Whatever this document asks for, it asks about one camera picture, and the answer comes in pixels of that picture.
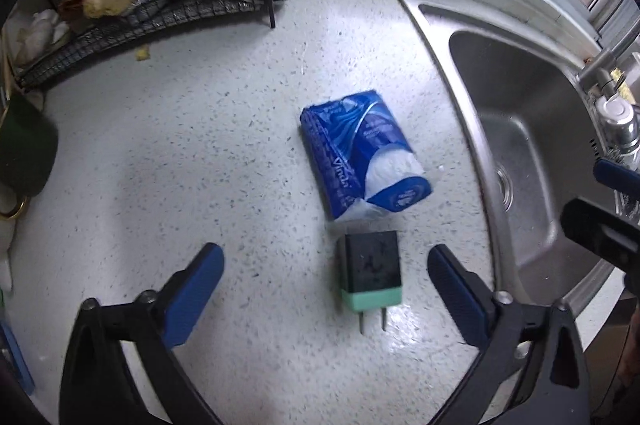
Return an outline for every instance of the blue object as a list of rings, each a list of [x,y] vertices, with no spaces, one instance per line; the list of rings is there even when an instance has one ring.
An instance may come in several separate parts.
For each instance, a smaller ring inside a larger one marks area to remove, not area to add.
[[[640,200],[640,174],[611,160],[598,158],[593,165],[593,176],[598,183]]]
[[[11,328],[7,323],[0,321],[0,327],[2,328],[4,338],[6,339],[6,345],[9,347],[11,356],[14,359],[13,364],[15,367],[18,383],[25,393],[31,395],[33,394],[35,385],[33,383],[33,378],[31,378],[31,373],[27,368],[27,364],[24,362],[24,358],[22,357],[20,347],[18,347],[18,342],[15,341],[14,334],[12,333]]]
[[[188,278],[180,280],[180,289],[164,311],[162,341],[166,347],[175,347],[187,341],[224,271],[222,248],[207,243],[188,268],[179,273]]]
[[[484,349],[489,344],[489,315],[476,300],[465,279],[443,254],[441,246],[434,246],[429,252],[429,277],[465,342]]]
[[[300,123],[335,219],[356,200],[365,199],[367,169],[377,151],[393,146],[412,152],[396,119],[375,91],[305,108]],[[412,176],[366,201],[390,212],[399,212],[429,194],[429,181]]]

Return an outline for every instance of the stainless steel sink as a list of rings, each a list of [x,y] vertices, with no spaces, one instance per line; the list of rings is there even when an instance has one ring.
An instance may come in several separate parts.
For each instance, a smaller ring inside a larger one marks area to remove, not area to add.
[[[619,200],[593,179],[604,139],[572,68],[513,27],[401,1],[437,60],[466,131],[496,289],[537,304],[565,297],[578,314],[612,267],[564,237],[559,213],[576,196],[611,210]]]

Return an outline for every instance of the speckled white countertop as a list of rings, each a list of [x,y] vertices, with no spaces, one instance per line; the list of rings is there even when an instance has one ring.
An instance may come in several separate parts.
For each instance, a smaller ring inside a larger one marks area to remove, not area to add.
[[[426,423],[476,351],[426,272],[446,243],[492,282],[482,203],[446,87],[397,0],[290,0],[174,34],[53,89],[49,182],[18,225],[8,316],[57,422],[79,304],[158,289],[206,241],[226,270],[190,340],[186,372],[229,425]],[[444,167],[433,195],[371,228],[399,230],[404,300],[367,334],[337,300],[334,238],[299,133],[302,107],[377,89],[418,157]]]

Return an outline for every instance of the tissue packet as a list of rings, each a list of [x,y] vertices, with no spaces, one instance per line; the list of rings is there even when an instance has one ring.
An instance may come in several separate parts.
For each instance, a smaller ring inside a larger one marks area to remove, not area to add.
[[[305,108],[300,123],[334,219],[400,212],[431,193],[423,167],[377,92]]]

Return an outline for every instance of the charger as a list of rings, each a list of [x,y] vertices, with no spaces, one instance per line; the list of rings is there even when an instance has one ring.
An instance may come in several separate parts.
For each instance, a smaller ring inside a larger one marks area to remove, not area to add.
[[[348,233],[337,246],[340,293],[346,306],[358,313],[360,332],[364,334],[364,312],[372,309],[382,310],[386,331],[386,308],[402,302],[398,233]]]

